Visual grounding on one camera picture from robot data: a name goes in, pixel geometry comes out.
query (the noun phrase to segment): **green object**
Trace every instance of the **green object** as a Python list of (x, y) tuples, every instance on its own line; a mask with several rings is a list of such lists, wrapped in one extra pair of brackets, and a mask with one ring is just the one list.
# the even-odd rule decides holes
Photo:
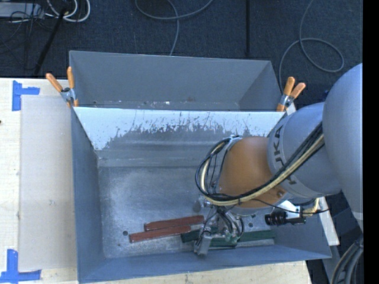
[[(211, 233), (214, 234), (217, 231), (216, 227), (211, 228)], [(181, 234), (182, 242), (190, 242), (197, 240), (199, 237), (200, 230), (194, 230), (186, 234)], [(243, 233), (238, 241), (227, 241), (222, 238), (212, 239), (210, 247), (234, 247), (238, 242), (250, 242), (250, 241), (259, 241), (275, 238), (275, 233), (272, 230), (262, 230), (262, 231), (250, 231)]]

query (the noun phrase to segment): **gray bin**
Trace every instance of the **gray bin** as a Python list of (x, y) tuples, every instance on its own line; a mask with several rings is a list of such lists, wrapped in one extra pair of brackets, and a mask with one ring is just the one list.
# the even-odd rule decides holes
[(195, 170), (231, 134), (267, 136), (282, 114), (271, 63), (71, 51), (78, 281), (325, 259), (318, 216), (274, 243), (192, 252), (179, 237), (130, 244), (143, 223), (194, 215)]

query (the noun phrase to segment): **gray cylinder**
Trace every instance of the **gray cylinder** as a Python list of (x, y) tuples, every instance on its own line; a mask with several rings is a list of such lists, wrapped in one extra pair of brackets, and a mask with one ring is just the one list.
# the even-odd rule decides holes
[(342, 192), (363, 230), (362, 63), (331, 88), (323, 111), (325, 147)]
[[(287, 162), (322, 121), (323, 107), (324, 103), (306, 106), (283, 118), (275, 126), (267, 147), (268, 164), (272, 173), (276, 173)], [(325, 146), (283, 181), (281, 186), (301, 198), (316, 198), (341, 191)]]

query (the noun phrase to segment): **blue tape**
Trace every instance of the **blue tape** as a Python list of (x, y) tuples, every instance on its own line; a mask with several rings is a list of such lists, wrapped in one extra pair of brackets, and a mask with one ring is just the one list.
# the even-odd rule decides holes
[(38, 95), (39, 88), (23, 88), (21, 83), (13, 80), (12, 111), (21, 110), (21, 95)]
[(35, 272), (18, 272), (18, 252), (7, 250), (7, 271), (0, 274), (0, 283), (18, 284), (19, 281), (39, 280), (41, 270)]

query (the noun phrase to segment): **wooden tabletop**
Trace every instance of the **wooden tabletop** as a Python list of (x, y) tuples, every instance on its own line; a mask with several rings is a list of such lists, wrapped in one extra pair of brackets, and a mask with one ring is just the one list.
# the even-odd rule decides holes
[[(20, 218), (22, 218), (19, 208), (21, 169), (20, 132), (23, 108), (21, 107), (20, 111), (12, 111), (13, 80), (22, 83), (24, 88), (28, 86), (40, 88), (41, 95), (43, 96), (60, 97), (58, 92), (45, 79), (0, 79), (0, 272), (7, 269), (7, 249), (19, 250)], [(63, 87), (68, 86), (68, 81), (66, 80), (60, 80), (60, 83)], [(40, 280), (26, 283), (77, 283), (76, 267), (73, 264), (73, 266), (69, 267), (42, 268)], [(311, 284), (311, 280), (305, 262), (290, 262), (97, 283)]]

